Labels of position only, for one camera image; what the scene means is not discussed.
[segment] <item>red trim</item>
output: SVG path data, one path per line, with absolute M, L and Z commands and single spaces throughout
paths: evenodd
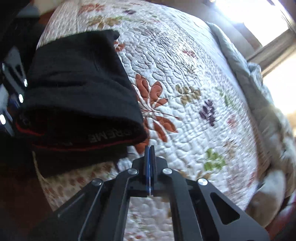
M 88 151 L 88 150 L 102 149 L 104 147 L 109 147 L 109 146 L 113 146 L 113 145 L 117 145 L 117 144 L 133 142 L 133 141 L 136 141 L 137 139 L 138 138 L 135 138 L 135 139 L 132 139 L 132 140 L 126 140 L 126 141 L 113 142 L 113 143 L 104 144 L 104 145 L 90 146 L 90 147 L 85 147 L 85 148 L 52 148 L 52 147 L 48 147 L 48 146 L 39 146 L 39 145 L 35 145 L 35 144 L 32 144 L 32 145 L 37 147 L 37 148 L 53 150 L 53 151 L 70 151 L 70 150 L 73 150 L 73 151 Z
M 41 137 L 41 136 L 44 135 L 44 133 L 43 134 L 40 134 L 40 133 L 37 133 L 37 132 L 32 131 L 31 129 L 23 129 L 23 128 L 21 128 L 19 126 L 19 124 L 17 123 L 17 121 L 15 122 L 15 126 L 16 126 L 17 130 L 19 132 L 22 132 L 22 133 L 26 133 L 26 134 L 33 135 L 33 136 L 38 136 L 38 137 Z

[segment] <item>bed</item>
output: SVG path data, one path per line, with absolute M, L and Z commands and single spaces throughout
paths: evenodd
M 145 1 L 71 0 L 53 13 L 38 47 L 68 35 L 114 29 L 115 51 L 138 96 L 147 140 L 128 148 L 120 171 L 154 145 L 156 156 L 192 180 L 204 177 L 245 210 L 270 164 L 246 97 L 208 24 Z M 56 210 L 113 163 L 38 178 Z M 131 198 L 125 240 L 173 240 L 168 200 Z

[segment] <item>red fabric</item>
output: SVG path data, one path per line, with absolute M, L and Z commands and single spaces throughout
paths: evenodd
M 294 212 L 296 212 L 296 191 L 289 197 L 286 205 L 283 206 L 274 220 L 266 227 L 271 240 L 285 227 Z

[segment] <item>rumpled bedding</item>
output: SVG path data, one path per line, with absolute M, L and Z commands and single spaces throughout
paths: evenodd
M 270 168 L 259 176 L 262 186 L 247 209 L 247 213 L 265 227 L 279 211 L 283 199 L 295 190 L 296 148 L 293 132 L 287 118 L 275 108 L 271 94 L 263 84 L 260 66 L 247 63 L 218 26 L 207 24 L 217 36 L 221 50 L 237 77 L 268 153 Z
M 120 33 L 114 49 L 149 134 L 145 142 L 129 147 L 119 170 L 130 168 L 145 145 L 154 145 L 170 168 L 188 179 L 207 178 L 245 210 L 270 159 L 218 34 L 196 17 L 146 1 L 71 0 L 54 12 L 38 46 L 105 29 Z M 35 165 L 54 210 L 93 178 L 109 180 L 118 174 L 107 162 L 45 179 L 37 159 Z M 124 238 L 173 240 L 168 201 L 131 198 Z

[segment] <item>folded black clothing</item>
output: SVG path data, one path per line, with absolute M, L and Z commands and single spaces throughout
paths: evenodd
M 119 33 L 92 31 L 37 49 L 15 126 L 35 148 L 96 150 L 147 137 L 136 94 L 114 50 Z

